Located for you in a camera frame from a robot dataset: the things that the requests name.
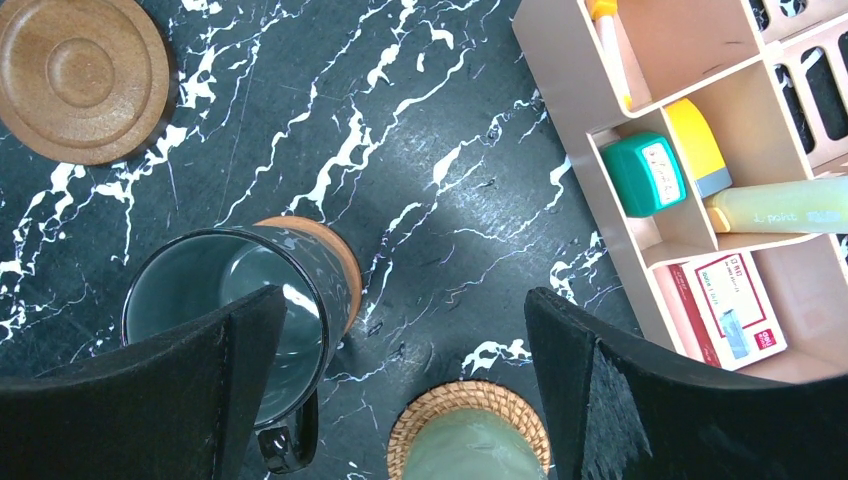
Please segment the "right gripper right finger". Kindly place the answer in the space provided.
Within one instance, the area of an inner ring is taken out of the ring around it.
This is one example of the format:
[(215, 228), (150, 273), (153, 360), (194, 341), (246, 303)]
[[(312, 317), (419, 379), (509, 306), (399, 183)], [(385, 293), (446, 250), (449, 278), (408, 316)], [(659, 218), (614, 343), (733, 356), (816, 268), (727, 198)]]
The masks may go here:
[(692, 360), (550, 289), (524, 302), (560, 479), (843, 479), (847, 379), (800, 384)]

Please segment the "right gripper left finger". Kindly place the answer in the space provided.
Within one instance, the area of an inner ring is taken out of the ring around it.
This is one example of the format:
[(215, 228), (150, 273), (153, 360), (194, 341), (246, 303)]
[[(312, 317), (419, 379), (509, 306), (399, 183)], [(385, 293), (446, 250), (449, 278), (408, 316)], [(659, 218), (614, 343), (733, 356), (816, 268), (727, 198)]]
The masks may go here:
[(263, 287), (34, 378), (1, 381), (5, 479), (234, 479), (282, 331)]

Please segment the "dark green mug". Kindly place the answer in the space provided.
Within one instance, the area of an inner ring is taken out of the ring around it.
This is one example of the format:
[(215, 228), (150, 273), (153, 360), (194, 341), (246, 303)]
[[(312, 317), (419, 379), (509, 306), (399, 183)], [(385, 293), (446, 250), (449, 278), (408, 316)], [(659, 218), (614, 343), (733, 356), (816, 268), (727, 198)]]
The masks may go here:
[(269, 472), (307, 467), (318, 445), (317, 385), (346, 334), (351, 303), (340, 262), (317, 239), (270, 226), (201, 229), (157, 250), (122, 313), (124, 344), (140, 342), (262, 287), (286, 300), (274, 360), (253, 422)]

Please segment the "light green mug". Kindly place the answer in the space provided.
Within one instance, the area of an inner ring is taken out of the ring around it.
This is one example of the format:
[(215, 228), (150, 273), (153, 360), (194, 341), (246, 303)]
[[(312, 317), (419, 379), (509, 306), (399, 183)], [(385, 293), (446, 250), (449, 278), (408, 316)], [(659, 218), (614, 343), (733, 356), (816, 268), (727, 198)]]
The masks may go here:
[(528, 441), (485, 410), (463, 409), (428, 422), (416, 435), (404, 479), (545, 479)]

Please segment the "dark ringed wooden coaster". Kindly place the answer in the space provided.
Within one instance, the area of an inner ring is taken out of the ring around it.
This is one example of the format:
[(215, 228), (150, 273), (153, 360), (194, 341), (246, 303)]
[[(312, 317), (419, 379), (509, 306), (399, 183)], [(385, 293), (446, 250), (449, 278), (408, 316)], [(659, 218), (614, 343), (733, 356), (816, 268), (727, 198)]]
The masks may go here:
[(4, 1), (1, 122), (57, 162), (111, 163), (164, 132), (176, 75), (136, 1)]

